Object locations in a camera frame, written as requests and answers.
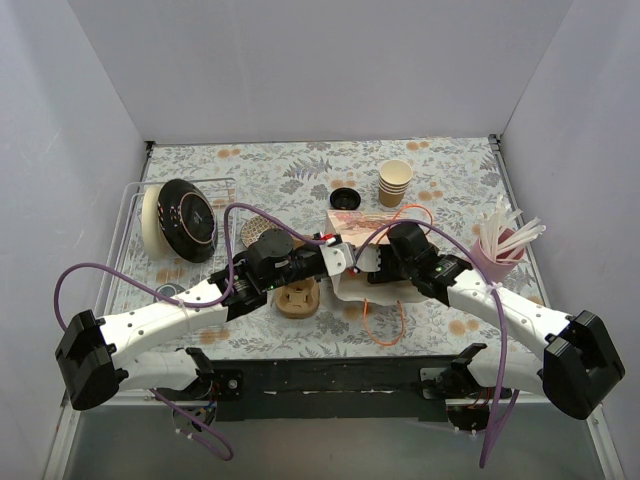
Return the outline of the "brown cardboard cup carrier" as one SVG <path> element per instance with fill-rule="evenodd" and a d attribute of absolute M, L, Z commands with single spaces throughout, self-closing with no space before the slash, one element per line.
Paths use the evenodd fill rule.
<path fill-rule="evenodd" d="M 286 318 L 309 318 L 316 313 L 320 305 L 318 282 L 311 278 L 280 287 L 275 292 L 274 303 Z"/>

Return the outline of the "beige paper takeout bag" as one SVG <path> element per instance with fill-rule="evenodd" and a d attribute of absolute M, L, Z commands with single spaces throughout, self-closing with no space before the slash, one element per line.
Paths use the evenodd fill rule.
<path fill-rule="evenodd" d="M 408 204 L 396 213 L 390 212 L 360 212 L 350 210 L 329 210 L 326 212 L 325 231 L 342 237 L 342 240 L 358 248 L 365 244 L 365 240 L 377 228 L 383 227 L 392 220 L 408 219 L 412 212 L 419 211 L 420 217 L 432 224 L 432 212 L 419 204 Z M 424 298 L 408 280 L 402 278 L 379 283 L 377 274 L 387 273 L 389 269 L 383 265 L 385 254 L 389 254 L 390 244 L 386 233 L 381 232 L 365 245 L 364 252 L 356 262 L 354 270 L 347 270 L 332 279 L 333 291 L 336 297 L 347 302 L 361 302 L 363 304 L 362 320 L 369 338 L 383 347 L 396 345 L 404 336 L 406 318 L 404 307 L 412 303 L 420 303 Z M 373 306 L 395 306 L 400 318 L 400 331 L 392 340 L 384 341 L 376 335 L 368 323 L 368 315 Z"/>

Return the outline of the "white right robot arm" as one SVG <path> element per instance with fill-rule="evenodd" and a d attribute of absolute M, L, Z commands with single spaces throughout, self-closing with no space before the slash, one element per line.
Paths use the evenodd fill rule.
<path fill-rule="evenodd" d="M 375 258 L 369 281 L 407 280 L 422 296 L 494 325 L 531 353 L 507 359 L 474 343 L 423 380 L 428 392 L 471 398 L 486 388 L 527 391 L 584 420 L 624 378 L 621 358 L 596 314 L 552 310 L 490 283 L 477 260 L 439 253 L 415 221 L 396 220 L 385 232 L 387 244 L 375 247 L 367 240 L 357 250 Z"/>

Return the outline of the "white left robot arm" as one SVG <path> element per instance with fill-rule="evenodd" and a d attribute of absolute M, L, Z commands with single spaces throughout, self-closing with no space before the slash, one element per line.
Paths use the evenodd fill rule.
<path fill-rule="evenodd" d="M 328 276 L 331 247 L 321 240 L 294 247 L 286 231 L 271 229 L 224 270 L 177 295 L 157 294 L 154 303 L 121 314 L 76 314 L 64 323 L 55 350 L 72 407 L 95 408 L 121 390 L 165 388 L 193 400 L 205 398 L 213 377 L 202 354 L 188 349 L 162 354 L 155 347 L 246 316 L 278 287 Z"/>

